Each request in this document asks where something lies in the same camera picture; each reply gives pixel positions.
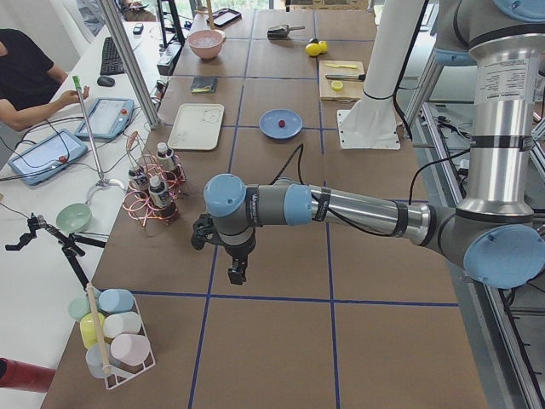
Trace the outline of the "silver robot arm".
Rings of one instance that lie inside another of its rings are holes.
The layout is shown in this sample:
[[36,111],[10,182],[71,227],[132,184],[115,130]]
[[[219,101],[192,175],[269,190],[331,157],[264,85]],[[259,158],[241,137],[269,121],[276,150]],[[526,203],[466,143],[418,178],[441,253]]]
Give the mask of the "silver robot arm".
[[377,237],[405,238],[435,251],[472,279],[498,289],[521,286],[544,268],[544,240],[525,202],[533,147],[532,114],[544,49],[541,1],[443,1],[437,53],[477,67],[465,197],[453,207],[385,200],[276,176],[246,185],[221,174],[204,188],[206,212],[192,247],[222,246],[232,283],[245,282],[255,231],[266,225],[338,222]]

